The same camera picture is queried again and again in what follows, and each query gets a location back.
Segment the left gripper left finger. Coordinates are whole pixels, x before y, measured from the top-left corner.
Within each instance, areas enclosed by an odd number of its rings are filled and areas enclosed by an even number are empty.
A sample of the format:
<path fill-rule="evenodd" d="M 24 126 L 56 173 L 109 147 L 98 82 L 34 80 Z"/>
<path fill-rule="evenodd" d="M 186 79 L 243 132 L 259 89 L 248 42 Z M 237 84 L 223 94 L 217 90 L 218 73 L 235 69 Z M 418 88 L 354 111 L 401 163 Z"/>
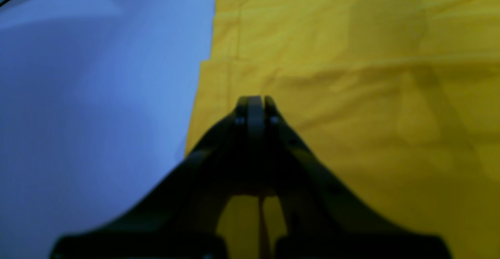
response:
<path fill-rule="evenodd" d="M 217 177 L 243 150 L 250 97 L 202 136 L 187 157 L 122 216 L 84 234 L 60 238 L 51 259 L 227 259 L 215 230 L 232 190 Z"/>

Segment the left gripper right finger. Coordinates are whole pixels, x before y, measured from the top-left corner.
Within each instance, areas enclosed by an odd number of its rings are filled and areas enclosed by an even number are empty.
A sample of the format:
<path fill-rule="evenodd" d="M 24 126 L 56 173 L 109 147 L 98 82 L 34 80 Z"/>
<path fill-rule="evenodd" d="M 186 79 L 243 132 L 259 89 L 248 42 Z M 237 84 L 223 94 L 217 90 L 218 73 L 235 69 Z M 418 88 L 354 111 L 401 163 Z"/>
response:
<path fill-rule="evenodd" d="M 277 195 L 287 234 L 277 259 L 451 259 L 443 240 L 402 228 L 371 209 L 331 173 L 264 98 L 266 130 L 277 161 Z"/>

